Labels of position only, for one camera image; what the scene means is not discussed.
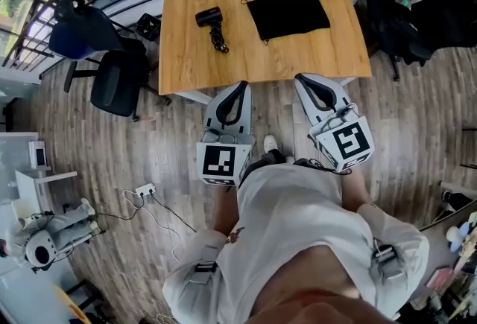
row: white robot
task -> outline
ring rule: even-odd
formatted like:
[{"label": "white robot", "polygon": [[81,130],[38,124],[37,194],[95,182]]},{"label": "white robot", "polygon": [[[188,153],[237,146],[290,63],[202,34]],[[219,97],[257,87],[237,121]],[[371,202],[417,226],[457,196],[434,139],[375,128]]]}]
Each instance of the white robot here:
[{"label": "white robot", "polygon": [[[343,87],[316,74],[298,74],[294,83],[312,125],[309,138],[333,168],[341,172],[369,159],[374,151],[370,129]],[[227,120],[235,106],[235,118]],[[227,87],[210,101],[197,144],[198,174],[205,183],[240,185],[255,145],[251,124],[247,82]]]}]

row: window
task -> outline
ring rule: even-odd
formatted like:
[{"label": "window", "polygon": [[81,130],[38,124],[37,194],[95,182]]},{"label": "window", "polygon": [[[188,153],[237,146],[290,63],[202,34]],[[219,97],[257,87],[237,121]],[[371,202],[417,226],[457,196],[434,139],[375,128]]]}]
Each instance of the window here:
[{"label": "window", "polygon": [[[40,0],[36,6],[35,13],[39,11],[45,2],[48,0]],[[34,0],[0,0],[0,56],[6,57],[7,53],[12,48],[15,41],[18,39],[18,35],[21,33],[23,27],[28,18],[28,14],[31,13],[31,7],[34,3]],[[53,16],[53,9],[48,8],[40,16],[41,22],[47,22]],[[45,26],[41,31],[42,24],[35,22],[28,34],[27,37],[32,38],[35,34],[35,41],[41,41],[44,37],[48,35],[51,31],[51,27]],[[25,47],[34,47],[37,42],[32,42],[30,40],[25,40]],[[41,51],[45,48],[44,45],[40,45],[38,49]]]}]

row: office chair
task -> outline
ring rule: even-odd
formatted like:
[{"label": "office chair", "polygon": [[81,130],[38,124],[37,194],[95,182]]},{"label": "office chair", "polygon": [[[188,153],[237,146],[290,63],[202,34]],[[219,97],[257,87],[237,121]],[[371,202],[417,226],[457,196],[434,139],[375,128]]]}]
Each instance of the office chair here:
[{"label": "office chair", "polygon": [[394,0],[367,0],[367,13],[379,48],[391,59],[394,81],[401,58],[424,66],[439,48],[477,45],[473,0],[422,0],[411,10]]},{"label": "office chair", "polygon": [[[165,105],[171,99],[161,96],[148,85],[149,68],[146,48],[141,41],[120,36],[111,21],[99,9],[85,6],[82,0],[59,0],[54,15],[57,24],[51,32],[48,48],[72,64],[66,75],[64,91],[69,92],[76,77],[95,77],[91,103],[119,116],[136,115],[141,88],[154,93]],[[97,70],[78,71],[79,60],[107,51]]]}]

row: white sneaker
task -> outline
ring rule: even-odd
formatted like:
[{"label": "white sneaker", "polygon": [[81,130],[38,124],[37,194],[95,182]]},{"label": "white sneaker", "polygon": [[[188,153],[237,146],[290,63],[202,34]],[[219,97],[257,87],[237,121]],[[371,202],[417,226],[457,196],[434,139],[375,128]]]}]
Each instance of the white sneaker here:
[{"label": "white sneaker", "polygon": [[89,224],[89,228],[91,229],[92,232],[94,232],[95,230],[99,229],[99,225],[98,225],[98,222],[96,222],[95,220],[93,222],[91,222]]},{"label": "white sneaker", "polygon": [[278,149],[277,139],[273,135],[266,135],[265,140],[263,141],[263,148],[265,153],[270,152],[272,149]]},{"label": "white sneaker", "polygon": [[95,215],[96,210],[91,206],[91,203],[86,198],[81,198],[81,204],[85,205],[88,215]]}]

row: power strip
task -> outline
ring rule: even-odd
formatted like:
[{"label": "power strip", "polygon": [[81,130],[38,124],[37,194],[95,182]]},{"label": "power strip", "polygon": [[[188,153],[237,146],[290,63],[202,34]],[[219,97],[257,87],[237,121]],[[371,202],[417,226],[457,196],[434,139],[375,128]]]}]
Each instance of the power strip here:
[{"label": "power strip", "polygon": [[153,193],[156,192],[156,186],[154,186],[154,184],[147,184],[136,188],[136,193],[140,197],[148,196],[149,194],[151,194],[150,191],[152,191]]}]

